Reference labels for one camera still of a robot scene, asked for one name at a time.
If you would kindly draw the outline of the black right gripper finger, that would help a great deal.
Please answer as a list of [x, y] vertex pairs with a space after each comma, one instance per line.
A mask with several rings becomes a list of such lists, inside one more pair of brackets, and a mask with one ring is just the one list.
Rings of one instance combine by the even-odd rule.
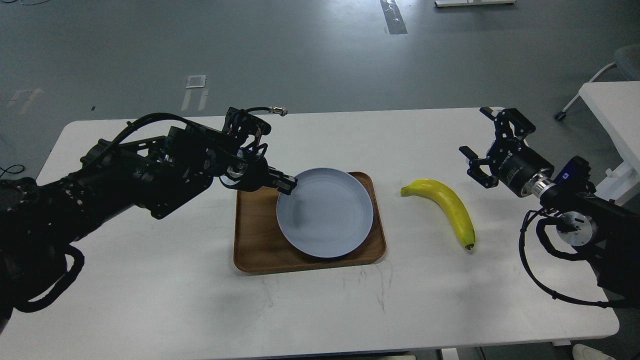
[[468, 146], [460, 146], [458, 151], [467, 159], [468, 169], [466, 173], [468, 176], [473, 178], [475, 182], [483, 186], [485, 189], [491, 189], [498, 186], [498, 177], [487, 174], [482, 170], [482, 166], [489, 165], [489, 160], [487, 158], [479, 158], [477, 153], [471, 150]]
[[479, 111], [494, 125], [492, 150], [528, 148], [526, 137], [533, 134], [537, 127], [518, 109], [484, 106]]

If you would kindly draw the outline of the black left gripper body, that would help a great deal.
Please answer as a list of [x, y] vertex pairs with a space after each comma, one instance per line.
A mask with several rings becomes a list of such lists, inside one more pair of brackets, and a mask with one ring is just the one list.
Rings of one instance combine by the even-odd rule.
[[220, 176], [220, 183], [227, 189], [255, 192], [273, 186], [265, 155], [240, 152]]

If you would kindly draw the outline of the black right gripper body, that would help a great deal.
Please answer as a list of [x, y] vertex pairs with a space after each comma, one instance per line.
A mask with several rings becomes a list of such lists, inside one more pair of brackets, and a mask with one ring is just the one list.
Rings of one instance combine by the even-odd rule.
[[491, 175], [519, 198], [531, 194], [530, 182], [542, 174], [551, 177], [554, 166], [522, 141], [494, 141], [487, 151]]

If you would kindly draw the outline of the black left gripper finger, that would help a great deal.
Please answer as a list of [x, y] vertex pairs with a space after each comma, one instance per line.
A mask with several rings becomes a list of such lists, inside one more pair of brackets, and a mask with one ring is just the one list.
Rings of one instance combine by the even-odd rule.
[[298, 179], [277, 169], [267, 169], [267, 187], [290, 196], [298, 185]]

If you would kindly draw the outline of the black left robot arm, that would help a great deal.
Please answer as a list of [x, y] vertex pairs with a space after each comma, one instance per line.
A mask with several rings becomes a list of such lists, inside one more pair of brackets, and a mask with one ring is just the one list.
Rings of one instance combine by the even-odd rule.
[[227, 189], [276, 189], [290, 195], [297, 178], [269, 166], [263, 136], [272, 128], [255, 108], [230, 107], [221, 130], [153, 112], [100, 139], [81, 168], [48, 184], [1, 181], [1, 327], [14, 311], [52, 305], [77, 279], [85, 257], [73, 242], [132, 207], [164, 219], [215, 178]]

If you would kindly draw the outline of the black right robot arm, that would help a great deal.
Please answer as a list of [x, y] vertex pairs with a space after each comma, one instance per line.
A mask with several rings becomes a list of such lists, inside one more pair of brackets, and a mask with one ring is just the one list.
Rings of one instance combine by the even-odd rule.
[[[530, 210], [519, 230], [518, 251], [527, 275], [551, 298], [572, 305], [600, 308], [639, 306], [639, 214], [599, 198], [590, 180], [589, 162], [575, 156], [554, 175], [554, 166], [526, 144], [535, 125], [518, 109], [481, 107], [494, 125], [494, 141], [481, 158], [468, 146], [467, 174], [484, 188], [503, 183], [515, 196], [535, 196], [540, 208]], [[547, 253], [570, 262], [587, 262], [601, 289], [617, 300], [580, 300], [539, 281], [526, 257], [526, 232], [536, 221], [535, 234]]]

